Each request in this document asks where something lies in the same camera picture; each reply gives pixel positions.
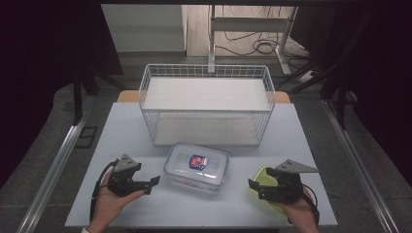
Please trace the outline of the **metal floor rail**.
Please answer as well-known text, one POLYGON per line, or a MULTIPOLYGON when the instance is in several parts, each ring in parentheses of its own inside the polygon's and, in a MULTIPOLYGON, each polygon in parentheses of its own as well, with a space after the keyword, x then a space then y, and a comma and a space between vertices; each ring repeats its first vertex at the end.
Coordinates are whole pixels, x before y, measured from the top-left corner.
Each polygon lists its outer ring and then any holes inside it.
POLYGON ((86 120, 94 105, 95 98, 87 96, 82 105, 81 117, 77 124, 73 124, 59 151, 57 152, 49 171, 46 173, 32 203, 22 219, 16 233, 34 233, 35 228, 52 196, 56 184, 64 170, 70 154, 85 126, 86 120))
POLYGON ((354 170, 360 180, 360 184, 372 206, 373 211, 375 212, 375 215, 378 217, 383 230, 385 233, 400 233, 385 199, 367 172, 361 160, 360 154, 355 148, 350 136, 339 124, 336 117, 337 112, 334 110, 333 104, 327 100, 322 100, 322 104, 326 109, 328 118, 331 121, 333 129, 335 130, 341 145, 349 157, 349 160, 353 164, 354 170))

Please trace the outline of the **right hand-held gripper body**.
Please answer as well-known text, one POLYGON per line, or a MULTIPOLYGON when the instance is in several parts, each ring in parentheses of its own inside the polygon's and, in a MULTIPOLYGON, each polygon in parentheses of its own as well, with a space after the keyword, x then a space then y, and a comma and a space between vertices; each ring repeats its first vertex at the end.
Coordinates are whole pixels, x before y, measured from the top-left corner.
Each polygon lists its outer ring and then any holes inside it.
POLYGON ((269 201, 292 204, 304 197, 301 173, 318 173, 314 167, 287 159, 275 168, 266 168, 266 174, 275 178, 277 186, 259 185, 258 191, 270 195, 269 201))

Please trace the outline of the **black square floor plate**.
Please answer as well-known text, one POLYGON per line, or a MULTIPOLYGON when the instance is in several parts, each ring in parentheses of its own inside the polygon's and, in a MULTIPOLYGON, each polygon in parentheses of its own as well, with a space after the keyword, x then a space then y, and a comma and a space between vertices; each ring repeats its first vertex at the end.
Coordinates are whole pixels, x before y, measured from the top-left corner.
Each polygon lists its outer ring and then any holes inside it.
POLYGON ((80 136, 76 142, 76 149, 90 149, 95 139, 98 127, 86 126, 82 129, 80 136))

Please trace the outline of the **white metal desk frame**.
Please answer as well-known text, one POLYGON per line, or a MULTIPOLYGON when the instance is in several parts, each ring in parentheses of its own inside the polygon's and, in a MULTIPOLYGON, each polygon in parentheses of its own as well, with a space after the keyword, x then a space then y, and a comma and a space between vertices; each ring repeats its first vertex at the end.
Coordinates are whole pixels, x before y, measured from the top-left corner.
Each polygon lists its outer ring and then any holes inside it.
POLYGON ((210 5, 208 71, 215 71, 215 34, 217 32, 280 33, 281 41, 275 46, 277 59, 285 75, 291 74, 285 58, 285 46, 290 36, 297 7, 287 17, 217 17, 216 6, 210 5))

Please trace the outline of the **clear blue-rimmed food container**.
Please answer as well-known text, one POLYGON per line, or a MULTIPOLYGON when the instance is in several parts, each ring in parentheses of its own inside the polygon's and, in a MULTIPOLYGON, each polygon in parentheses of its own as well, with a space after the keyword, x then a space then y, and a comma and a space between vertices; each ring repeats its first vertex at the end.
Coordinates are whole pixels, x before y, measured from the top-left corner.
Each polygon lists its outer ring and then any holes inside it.
POLYGON ((177 143, 169 151, 163 172, 175 183, 216 192, 223 186, 228 164, 224 151, 177 143))

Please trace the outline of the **green-lidded clear food container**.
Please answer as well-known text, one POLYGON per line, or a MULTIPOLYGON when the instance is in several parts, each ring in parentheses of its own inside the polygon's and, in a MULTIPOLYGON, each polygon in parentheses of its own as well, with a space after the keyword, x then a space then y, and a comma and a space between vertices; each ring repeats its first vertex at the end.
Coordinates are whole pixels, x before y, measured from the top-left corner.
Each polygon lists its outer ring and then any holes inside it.
MULTIPOLYGON (((266 174, 266 167, 261 167, 260 170, 257 172, 255 177, 253 178, 254 182, 258 182, 261 185, 267 185, 267 186, 277 186, 278 182, 275 178, 269 176, 266 174)), ((278 206, 275 204, 272 204, 270 202, 266 202, 266 204, 272 209, 276 210, 279 212, 281 215, 285 216, 286 213, 278 206)))

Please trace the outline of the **person's left hand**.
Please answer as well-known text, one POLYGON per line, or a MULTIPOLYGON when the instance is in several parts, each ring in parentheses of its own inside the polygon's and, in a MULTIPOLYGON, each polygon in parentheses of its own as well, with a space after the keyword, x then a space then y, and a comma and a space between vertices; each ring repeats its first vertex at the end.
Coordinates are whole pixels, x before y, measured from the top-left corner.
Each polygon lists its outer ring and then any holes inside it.
POLYGON ((85 228, 87 233, 104 233, 126 205, 145 194, 143 190, 139 190, 127 196, 119 197, 107 188, 109 178, 110 175, 107 174, 99 186, 93 218, 88 227, 85 228))

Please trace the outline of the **dark curtain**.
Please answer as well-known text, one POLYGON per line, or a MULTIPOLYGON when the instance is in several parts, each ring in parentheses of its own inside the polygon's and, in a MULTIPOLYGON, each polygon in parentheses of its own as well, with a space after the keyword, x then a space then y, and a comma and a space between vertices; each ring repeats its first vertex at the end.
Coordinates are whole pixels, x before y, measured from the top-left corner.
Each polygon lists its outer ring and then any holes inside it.
MULTIPOLYGON (((329 97, 345 78, 355 93, 355 113, 412 184, 412 0, 372 0, 370 22, 345 61, 328 78, 329 97)), ((364 10, 355 7, 300 7, 291 37, 325 70, 349 44, 364 10)))
POLYGON ((102 0, 0 0, 0 187, 46 123, 55 93, 122 68, 102 0))

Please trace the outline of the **person's right hand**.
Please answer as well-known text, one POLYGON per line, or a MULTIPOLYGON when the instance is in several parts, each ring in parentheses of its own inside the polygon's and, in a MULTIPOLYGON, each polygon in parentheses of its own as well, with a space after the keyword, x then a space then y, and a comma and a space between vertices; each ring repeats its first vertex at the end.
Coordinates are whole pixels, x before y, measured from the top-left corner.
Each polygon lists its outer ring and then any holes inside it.
POLYGON ((275 202, 287 215, 298 233, 320 233, 320 229, 315 220, 315 215, 311 208, 313 201, 306 187, 303 188, 304 197, 292 204, 275 202))

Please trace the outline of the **white wire rack shelf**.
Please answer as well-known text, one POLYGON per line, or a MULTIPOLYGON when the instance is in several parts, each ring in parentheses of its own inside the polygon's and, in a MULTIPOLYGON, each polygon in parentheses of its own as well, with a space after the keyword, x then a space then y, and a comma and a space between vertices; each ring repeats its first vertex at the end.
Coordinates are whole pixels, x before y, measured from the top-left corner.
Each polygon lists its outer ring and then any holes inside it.
POLYGON ((257 147, 275 91, 262 65, 149 64, 139 104, 156 146, 257 147))

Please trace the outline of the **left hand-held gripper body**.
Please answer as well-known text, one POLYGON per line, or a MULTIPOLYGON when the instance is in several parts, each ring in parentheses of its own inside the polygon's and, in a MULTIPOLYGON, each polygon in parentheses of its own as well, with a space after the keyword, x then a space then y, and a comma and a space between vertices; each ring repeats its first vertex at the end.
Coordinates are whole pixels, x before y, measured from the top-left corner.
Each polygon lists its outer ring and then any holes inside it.
POLYGON ((107 187, 117 196, 124 197, 135 191, 151 187, 151 182, 135 182, 134 174, 141 169, 142 164, 124 154, 115 165, 110 175, 107 187))

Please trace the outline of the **black stand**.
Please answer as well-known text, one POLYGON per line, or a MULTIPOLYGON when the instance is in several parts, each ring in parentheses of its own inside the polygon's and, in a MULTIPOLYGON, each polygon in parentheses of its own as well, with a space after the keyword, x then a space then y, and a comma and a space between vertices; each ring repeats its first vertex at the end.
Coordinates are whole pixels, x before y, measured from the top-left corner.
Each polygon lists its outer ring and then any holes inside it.
POLYGON ((111 76, 99 71, 95 68, 89 67, 85 69, 78 69, 73 75, 73 96, 74 96, 74 125, 78 125, 84 113, 84 100, 82 95, 82 88, 85 89, 89 96, 95 96, 99 92, 98 84, 95 77, 102 79, 119 90, 126 90, 126 86, 111 76))
POLYGON ((322 99, 330 99, 334 93, 337 93, 336 100, 336 114, 335 118, 342 130, 346 129, 345 124, 345 105, 346 105, 346 93, 347 93, 347 78, 343 74, 343 68, 345 65, 345 59, 340 57, 330 65, 327 69, 321 70, 310 80, 299 84, 296 87, 287 89, 287 94, 298 93, 315 83, 325 80, 325 84, 321 88, 320 96, 322 99))

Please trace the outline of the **white panel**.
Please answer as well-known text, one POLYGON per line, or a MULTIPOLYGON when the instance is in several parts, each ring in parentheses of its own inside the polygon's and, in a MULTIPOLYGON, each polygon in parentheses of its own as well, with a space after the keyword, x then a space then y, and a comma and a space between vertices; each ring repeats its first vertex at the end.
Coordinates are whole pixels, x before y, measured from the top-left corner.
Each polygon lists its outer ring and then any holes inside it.
POLYGON ((187 50, 187 7, 102 4, 118 52, 187 50))

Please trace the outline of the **white power strip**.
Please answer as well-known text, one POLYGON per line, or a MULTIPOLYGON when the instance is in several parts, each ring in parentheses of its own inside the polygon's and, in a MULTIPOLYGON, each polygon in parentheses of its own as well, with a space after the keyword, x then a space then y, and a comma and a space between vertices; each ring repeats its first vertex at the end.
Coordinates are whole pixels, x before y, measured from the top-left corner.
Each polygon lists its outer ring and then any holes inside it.
POLYGON ((304 75, 299 79, 299 81, 300 81, 301 83, 305 83, 305 82, 308 82, 309 80, 311 80, 314 76, 315 76, 315 73, 314 73, 313 71, 309 71, 309 72, 307 72, 306 74, 304 74, 304 75))

